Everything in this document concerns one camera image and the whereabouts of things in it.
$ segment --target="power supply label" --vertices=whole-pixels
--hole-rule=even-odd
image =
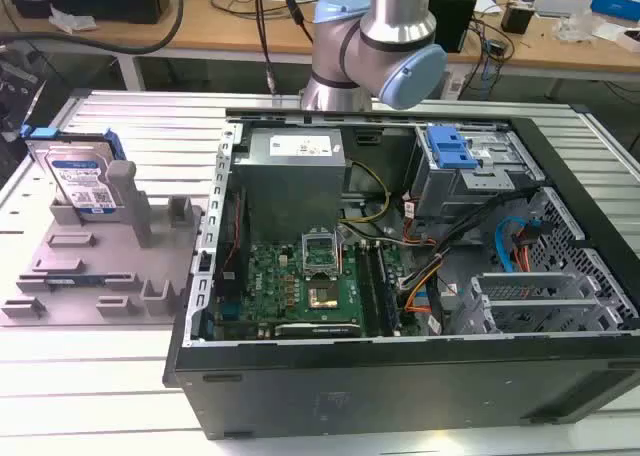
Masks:
[[[93,213],[111,212],[116,208],[109,187],[100,181],[102,170],[96,161],[52,161],[51,167],[75,208]]]
[[[271,156],[331,156],[329,136],[271,136],[269,155]]]

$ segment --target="hard drive label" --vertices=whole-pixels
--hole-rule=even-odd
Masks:
[[[52,170],[71,204],[78,209],[103,212],[115,209],[109,187],[100,181],[102,170],[95,161],[52,161]]]

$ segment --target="floor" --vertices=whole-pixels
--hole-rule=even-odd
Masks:
[[[71,87],[124,89],[118,67],[111,57],[51,55],[51,62],[64,77],[51,75],[50,84],[32,115],[35,124],[47,124],[70,94]],[[142,70],[148,90],[209,91],[225,93],[266,93],[261,63],[235,61],[166,60],[143,58]],[[309,68],[305,65],[276,64],[277,89],[292,94],[304,88]],[[490,100],[549,103],[544,96],[548,79],[505,76],[495,86]],[[621,85],[628,91],[612,93],[605,84],[592,81],[566,81],[558,103],[586,105],[609,131],[629,148],[640,132],[640,85]],[[485,99],[483,93],[468,90],[465,99]],[[640,144],[633,151],[640,158]]]

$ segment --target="blue box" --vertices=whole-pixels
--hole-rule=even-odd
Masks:
[[[640,0],[593,0],[591,10],[631,21],[640,20]]]
[[[467,141],[455,126],[427,126],[433,157],[442,169],[475,169],[476,161],[467,149]]]

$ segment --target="table leg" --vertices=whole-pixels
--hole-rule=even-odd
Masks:
[[[447,99],[457,101],[460,98],[460,93],[464,82],[467,79],[466,68],[447,68],[447,75],[444,80],[444,87],[442,88],[442,94],[440,99]]]
[[[562,83],[564,83],[564,79],[554,79],[551,81],[547,92],[544,93],[544,97],[547,99],[557,99],[560,88],[562,88]]]
[[[119,54],[117,58],[127,91],[144,91],[144,79],[138,58],[128,54]]]

